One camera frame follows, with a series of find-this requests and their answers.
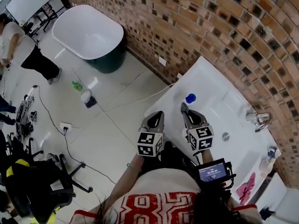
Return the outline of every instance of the white shirt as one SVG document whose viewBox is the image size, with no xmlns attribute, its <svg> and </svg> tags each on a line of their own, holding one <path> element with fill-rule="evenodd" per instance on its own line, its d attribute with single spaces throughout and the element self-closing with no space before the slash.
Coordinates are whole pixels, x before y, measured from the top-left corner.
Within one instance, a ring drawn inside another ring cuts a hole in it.
<svg viewBox="0 0 299 224">
<path fill-rule="evenodd" d="M 0 58 L 7 59 L 10 41 L 14 34 L 19 34 L 19 40 L 15 48 L 12 64 L 22 65 L 26 58 L 33 51 L 36 43 L 20 28 L 15 22 L 9 22 L 3 29 L 0 36 Z"/>
<path fill-rule="evenodd" d="M 110 223 L 117 224 L 191 224 L 189 213 L 194 211 L 194 200 L 200 188 L 193 178 L 178 169 L 162 168 L 139 177 L 134 187 L 118 199 L 106 213 Z M 255 205 L 230 206 L 246 217 L 261 223 Z M 92 223 L 95 214 L 78 210 L 71 224 Z"/>
</svg>

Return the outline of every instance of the green bottle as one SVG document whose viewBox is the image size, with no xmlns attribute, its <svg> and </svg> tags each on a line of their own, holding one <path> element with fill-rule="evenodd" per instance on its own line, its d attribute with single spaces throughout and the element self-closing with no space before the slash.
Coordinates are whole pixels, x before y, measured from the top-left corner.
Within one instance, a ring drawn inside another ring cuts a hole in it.
<svg viewBox="0 0 299 224">
<path fill-rule="evenodd" d="M 72 81 L 71 84 L 72 84 L 72 86 L 73 86 L 76 90 L 78 90 L 78 91 L 82 91 L 83 86 L 80 85 L 79 83 L 76 83 L 76 82 Z"/>
</svg>

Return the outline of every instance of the brick wall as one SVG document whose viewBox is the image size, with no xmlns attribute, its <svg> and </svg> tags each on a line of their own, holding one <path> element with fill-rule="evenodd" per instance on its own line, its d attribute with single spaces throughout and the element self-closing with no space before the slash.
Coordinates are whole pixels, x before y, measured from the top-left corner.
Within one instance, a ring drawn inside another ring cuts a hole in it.
<svg viewBox="0 0 299 224">
<path fill-rule="evenodd" d="M 123 25 L 128 47 L 169 82 L 203 55 L 258 112 L 272 113 L 270 131 L 283 152 L 275 168 L 299 188 L 299 0 L 70 2 Z"/>
</svg>

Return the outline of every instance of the sink drain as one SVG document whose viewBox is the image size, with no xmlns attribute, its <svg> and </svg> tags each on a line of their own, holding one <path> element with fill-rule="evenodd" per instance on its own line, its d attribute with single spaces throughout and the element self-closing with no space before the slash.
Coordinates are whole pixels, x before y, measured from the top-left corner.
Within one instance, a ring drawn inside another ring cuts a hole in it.
<svg viewBox="0 0 299 224">
<path fill-rule="evenodd" d="M 222 135 L 222 140 L 223 140 L 224 142 L 228 141 L 228 140 L 229 140 L 229 133 L 227 133 L 227 132 L 223 133 L 223 135 Z"/>
</svg>

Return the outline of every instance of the whiteboard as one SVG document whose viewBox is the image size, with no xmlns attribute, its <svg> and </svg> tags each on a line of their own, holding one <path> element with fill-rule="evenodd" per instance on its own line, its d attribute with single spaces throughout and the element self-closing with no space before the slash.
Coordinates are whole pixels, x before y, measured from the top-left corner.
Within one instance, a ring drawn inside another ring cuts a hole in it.
<svg viewBox="0 0 299 224">
<path fill-rule="evenodd" d="M 50 0 L 11 0 L 6 9 L 20 23 L 27 22 L 34 13 Z"/>
</svg>

